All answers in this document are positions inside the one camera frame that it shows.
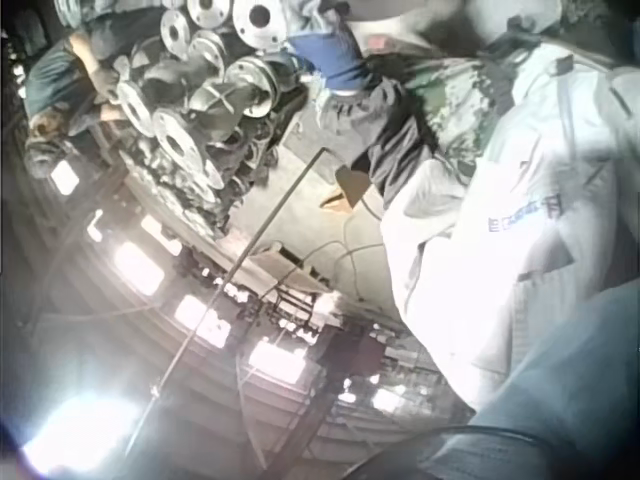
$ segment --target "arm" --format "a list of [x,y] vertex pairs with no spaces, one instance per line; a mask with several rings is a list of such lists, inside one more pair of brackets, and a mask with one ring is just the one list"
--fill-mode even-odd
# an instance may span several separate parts
[[100,65],[100,62],[91,50],[89,35],[82,30],[78,30],[69,37],[69,44],[71,51],[84,65],[96,91],[107,99],[114,98],[118,75],[114,71],[103,68]]
[[89,76],[100,68],[100,62],[91,51],[89,35],[79,30],[69,37],[71,51],[80,59]]
[[69,136],[73,137],[86,130],[92,125],[100,122],[111,122],[114,120],[126,120],[126,115],[122,109],[116,105],[105,103],[94,105],[91,110],[78,118],[73,119],[69,125]]

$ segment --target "thin metal rod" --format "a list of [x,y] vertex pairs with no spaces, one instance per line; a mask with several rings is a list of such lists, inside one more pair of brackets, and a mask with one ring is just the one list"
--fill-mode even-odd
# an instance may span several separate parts
[[204,313],[202,314],[202,317],[200,317],[200,320],[198,321],[197,325],[193,330],[191,330],[191,333],[189,333],[189,335],[184,340],[184,342],[182,342],[182,345],[180,345],[180,348],[178,349],[175,356],[173,357],[173,360],[171,360],[171,363],[169,364],[169,367],[167,368],[164,375],[160,379],[160,382],[158,382],[158,384],[153,387],[151,392],[151,400],[147,404],[147,408],[142,414],[142,417],[140,417],[140,420],[138,421],[138,424],[136,425],[136,428],[133,431],[133,434],[131,435],[129,444],[127,445],[127,449],[125,450],[125,457],[127,457],[131,453],[131,449],[133,448],[138,436],[140,435],[140,432],[147,418],[149,417],[149,414],[151,413],[151,411],[153,410],[153,407],[155,406],[156,402],[160,398],[160,395],[162,394],[162,390],[164,389],[167,382],[173,375],[173,372],[178,366],[178,363],[180,363],[180,360],[182,360],[182,357],[187,351],[187,348],[189,348],[189,345],[195,338],[198,332],[198,329],[200,328],[202,323],[205,321],[207,312],[216,304],[218,298],[220,298],[221,293],[224,291],[224,287],[227,286],[227,284],[233,279],[234,275],[238,272],[238,270],[240,270],[240,267],[242,266],[246,258],[249,256],[253,248],[256,246],[256,244],[258,243],[258,241],[260,240],[264,232],[267,230],[267,228],[269,228],[269,226],[271,225],[273,220],[276,218],[278,213],[280,213],[280,210],[282,210],[282,207],[284,207],[285,203],[287,203],[291,195],[293,195],[293,192],[295,192],[295,190],[298,188],[302,180],[307,176],[307,174],[311,171],[311,168],[316,164],[316,162],[322,157],[322,155],[325,152],[332,153],[329,149],[325,147],[318,150],[318,152],[314,155],[314,157],[309,161],[307,166],[304,168],[304,170],[302,170],[300,175],[298,175],[298,178],[296,178],[293,184],[289,187],[289,190],[286,191],[286,193],[282,196],[278,204],[273,208],[269,216],[267,216],[264,222],[262,222],[262,225],[260,226],[258,231],[251,238],[247,246],[244,248],[244,250],[238,257],[238,259],[235,261],[233,266],[229,269],[229,271],[225,275],[224,279],[222,280],[222,284],[218,286],[218,289],[211,296],[211,300],[209,300],[209,303],[207,304],[207,308],[204,310]]

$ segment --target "wire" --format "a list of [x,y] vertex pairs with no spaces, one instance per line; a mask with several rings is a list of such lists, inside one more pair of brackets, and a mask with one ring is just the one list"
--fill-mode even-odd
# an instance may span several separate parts
[[351,250],[348,250],[344,255],[341,255],[338,258],[336,258],[336,260],[333,262],[333,274],[331,275],[331,280],[329,281],[329,284],[330,285],[336,284],[338,280],[338,264],[340,263],[341,260],[343,260],[348,256],[352,256],[354,253],[358,253],[363,250],[369,250],[371,248],[378,248],[378,247],[384,247],[384,243],[374,243],[373,245],[364,245],[362,247],[353,248]]
[[[352,215],[342,224],[342,242],[344,243],[347,252],[349,252],[349,242],[347,241],[347,227],[354,218],[356,218],[355,215]],[[349,259],[351,260],[351,268],[353,268],[353,290],[356,294],[356,298],[360,300],[362,298],[362,295],[360,294],[360,289],[358,288],[358,268],[356,266],[356,260],[353,255],[349,255]]]
[[369,214],[375,218],[376,220],[378,220],[379,222],[382,221],[382,217],[380,215],[378,215],[376,212],[373,211],[373,209],[369,206],[369,204],[365,201],[364,198],[360,199],[360,202],[362,203],[362,206],[365,208],[365,210],[367,212],[369,212]]
[[280,280],[278,280],[276,282],[275,285],[273,285],[266,292],[264,292],[262,295],[260,295],[260,297],[258,298],[258,301],[263,300],[267,295],[269,295],[276,288],[278,288],[280,285],[282,285],[287,280],[287,278],[289,278],[291,275],[293,275],[302,265],[304,265],[304,262],[309,260],[309,258],[311,258],[313,255],[315,255],[320,250],[322,250],[322,249],[324,249],[324,248],[326,248],[326,247],[328,247],[330,245],[334,245],[334,244],[342,245],[342,247],[345,250],[348,251],[348,248],[346,247],[346,245],[343,242],[341,242],[340,240],[331,240],[330,242],[324,243],[324,244],[320,245],[319,247],[314,248],[309,253],[307,253],[302,259],[300,259],[300,261],[296,264],[296,266],[293,267],[291,270],[289,270],[284,277],[282,277]]

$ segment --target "sleeve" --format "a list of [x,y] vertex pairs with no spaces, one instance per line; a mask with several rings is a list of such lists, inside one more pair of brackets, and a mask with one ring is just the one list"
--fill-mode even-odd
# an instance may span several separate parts
[[100,109],[101,105],[93,105],[88,111],[75,115],[69,122],[69,136],[74,137],[100,123]]
[[398,82],[382,78],[369,91],[332,95],[320,112],[322,128],[357,144],[361,154],[347,166],[369,175],[385,208],[422,162],[433,156],[428,141],[433,136],[418,105]]

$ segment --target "pipe flange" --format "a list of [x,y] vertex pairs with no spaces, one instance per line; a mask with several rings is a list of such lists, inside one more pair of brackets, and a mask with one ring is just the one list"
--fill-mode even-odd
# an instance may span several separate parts
[[256,50],[280,50],[287,39],[281,0],[235,0],[233,23],[240,38]]
[[166,185],[158,186],[158,197],[174,215],[182,217],[184,213],[182,202],[170,187]]
[[162,6],[169,9],[177,9],[184,7],[186,0],[162,0]]
[[202,28],[218,28],[231,16],[231,0],[187,0],[191,19]]
[[159,35],[147,38],[134,45],[131,51],[130,68],[142,68],[158,63],[164,54],[164,43]]
[[220,35],[206,30],[196,32],[189,45],[189,57],[197,56],[204,57],[216,69],[216,80],[224,77],[228,55]]
[[187,218],[193,229],[201,236],[213,237],[215,235],[209,223],[196,209],[185,210],[184,216]]
[[154,137],[153,111],[140,87],[131,81],[119,82],[116,92],[124,113],[136,130],[147,137]]
[[131,174],[142,185],[144,185],[151,194],[155,195],[158,192],[158,184],[156,183],[156,179],[153,178],[151,172],[145,167],[135,165],[133,169],[131,169]]
[[275,72],[267,62],[259,58],[241,58],[227,69],[224,81],[248,83],[263,92],[257,103],[244,110],[244,114],[248,117],[264,117],[273,110],[280,100],[280,88]]
[[160,21],[160,34],[165,47],[176,57],[186,60],[193,32],[189,16],[181,10],[167,10]]
[[189,128],[180,114],[159,108],[153,114],[153,126],[160,145],[179,167],[211,188],[224,187],[222,175],[203,150],[206,139],[196,128]]

